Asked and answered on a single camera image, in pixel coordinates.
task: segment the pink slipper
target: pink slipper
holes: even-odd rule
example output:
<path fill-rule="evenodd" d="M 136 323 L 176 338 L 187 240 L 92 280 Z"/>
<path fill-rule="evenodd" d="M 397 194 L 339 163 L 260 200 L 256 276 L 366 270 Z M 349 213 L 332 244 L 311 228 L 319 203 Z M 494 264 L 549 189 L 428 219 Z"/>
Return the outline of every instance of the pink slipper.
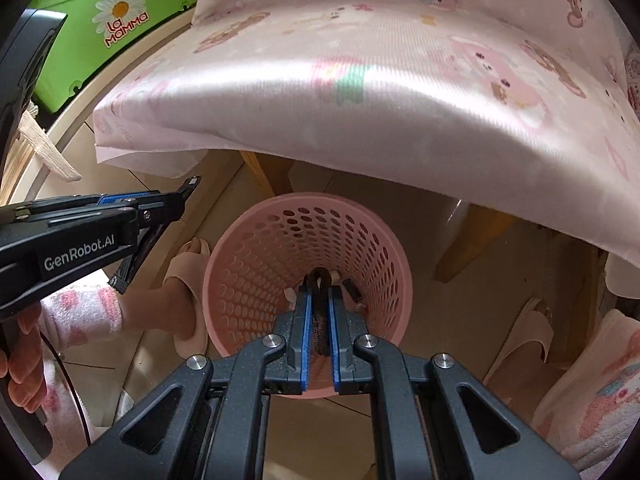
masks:
<path fill-rule="evenodd" d="M 202 310 L 202 284 L 210 255 L 209 245 L 201 239 L 200 253 L 186 252 L 175 256 L 169 263 L 163 280 L 164 283 L 168 278 L 178 278 L 189 287 L 192 294 L 191 303 L 196 311 L 196 330 L 188 339 L 174 336 L 175 351 L 184 359 L 196 354 L 204 355 L 207 351 L 209 335 Z"/>
<path fill-rule="evenodd" d="M 502 345 L 498 357 L 484 377 L 484 381 L 482 381 L 483 384 L 488 384 L 491 376 L 514 350 L 529 341 L 537 341 L 542 345 L 544 352 L 543 360 L 546 361 L 551 340 L 554 337 L 554 330 L 551 328 L 551 325 L 549 325 L 545 315 L 542 314 L 542 312 L 534 310 L 540 301 L 542 300 L 539 298 L 532 298 L 527 301 L 527 304 L 522 308 L 522 311 L 507 336 L 507 341 Z"/>

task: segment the finger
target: finger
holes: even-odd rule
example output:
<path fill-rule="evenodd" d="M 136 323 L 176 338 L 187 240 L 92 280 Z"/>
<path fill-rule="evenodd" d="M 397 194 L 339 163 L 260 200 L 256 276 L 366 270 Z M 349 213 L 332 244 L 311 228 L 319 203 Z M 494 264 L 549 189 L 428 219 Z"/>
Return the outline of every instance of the finger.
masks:
<path fill-rule="evenodd" d="M 9 363 L 4 352 L 0 351 L 0 377 L 4 377 L 9 371 Z"/>
<path fill-rule="evenodd" d="M 21 384 L 16 383 L 14 380 L 9 382 L 9 397 L 16 406 L 23 407 L 38 393 L 43 381 L 44 366 L 40 362 L 40 365 L 36 366 Z"/>
<path fill-rule="evenodd" d="M 38 318 L 42 312 L 40 302 L 32 304 L 29 308 L 18 314 L 18 326 L 23 334 L 28 334 L 38 322 Z"/>
<path fill-rule="evenodd" d="M 24 409 L 28 413 L 35 412 L 42 405 L 46 397 L 47 397 L 47 382 L 42 381 L 42 384 L 40 385 L 40 389 L 33 396 L 33 399 L 27 402 L 27 405 L 24 407 Z"/>
<path fill-rule="evenodd" d="M 20 384 L 41 361 L 40 330 L 31 330 L 27 335 L 21 334 L 18 338 L 9 357 L 9 373 L 12 379 Z"/>

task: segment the tile floor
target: tile floor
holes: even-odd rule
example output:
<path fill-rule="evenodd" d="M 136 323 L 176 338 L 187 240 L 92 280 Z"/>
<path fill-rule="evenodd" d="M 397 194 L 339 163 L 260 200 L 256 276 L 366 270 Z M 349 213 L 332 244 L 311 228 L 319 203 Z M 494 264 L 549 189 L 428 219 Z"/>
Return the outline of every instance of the tile floor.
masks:
<path fill-rule="evenodd" d="M 566 255 L 571 253 L 572 244 L 578 242 L 528 222 L 517 222 L 452 282 L 447 285 L 434 282 L 431 277 L 436 262 L 455 234 L 447 219 L 457 200 L 300 162 L 293 166 L 290 180 L 296 191 L 326 191 L 360 202 L 396 233 L 414 280 L 412 317 L 401 344 L 405 352 L 429 357 L 447 351 L 481 377 L 531 296 L 544 297 L 556 314 L 562 302 L 571 296 L 576 287 L 574 282 L 579 281 L 579 277 L 561 279 L 563 269 L 570 264 Z M 53 188 L 49 192 L 59 194 Z M 243 166 L 196 235 L 213 247 L 240 214 L 262 199 L 248 168 Z M 132 336 L 122 346 L 122 352 L 124 347 L 129 352 L 137 341 L 136 335 Z M 123 384 L 121 377 L 116 378 L 113 370 L 107 369 L 122 368 L 120 364 L 114 366 L 122 359 L 119 361 L 116 354 L 110 354 L 115 348 L 112 344 L 78 349 L 77 354 L 67 352 L 65 356 L 78 362 L 70 366 L 70 371 L 74 381 L 78 377 L 77 388 L 97 424 L 113 419 L 116 393 L 119 394 Z M 128 354 L 132 358 L 125 388 L 135 400 L 181 362 L 172 338 L 156 331 L 145 333 L 135 355 Z M 209 354 L 216 357 L 215 348 L 210 348 Z M 374 461 L 367 399 L 274 398 L 266 459 L 265 478 L 361 478 Z"/>

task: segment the pink laundry basket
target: pink laundry basket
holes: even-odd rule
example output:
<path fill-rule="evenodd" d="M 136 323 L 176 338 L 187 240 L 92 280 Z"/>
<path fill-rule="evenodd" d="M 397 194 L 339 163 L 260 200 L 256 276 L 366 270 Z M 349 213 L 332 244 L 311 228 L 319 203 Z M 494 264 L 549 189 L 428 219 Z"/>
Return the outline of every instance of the pink laundry basket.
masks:
<path fill-rule="evenodd" d="M 216 244 L 204 280 L 204 316 L 222 356 L 273 329 L 315 267 L 340 271 L 368 306 L 369 333 L 398 344 L 411 314 L 412 280 L 402 245 L 365 207 L 323 193 L 292 193 L 260 202 L 238 218 Z M 312 350 L 303 399 L 335 395 L 331 359 Z"/>

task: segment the daisy sticker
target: daisy sticker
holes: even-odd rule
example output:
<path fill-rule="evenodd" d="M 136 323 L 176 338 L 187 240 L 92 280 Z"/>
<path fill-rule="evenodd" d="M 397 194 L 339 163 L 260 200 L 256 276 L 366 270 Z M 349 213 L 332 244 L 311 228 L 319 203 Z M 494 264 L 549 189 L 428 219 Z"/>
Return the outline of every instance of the daisy sticker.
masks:
<path fill-rule="evenodd" d="M 145 0 L 101 0 L 95 7 L 100 12 L 92 22 L 98 24 L 95 31 L 104 35 L 107 47 L 149 19 Z"/>

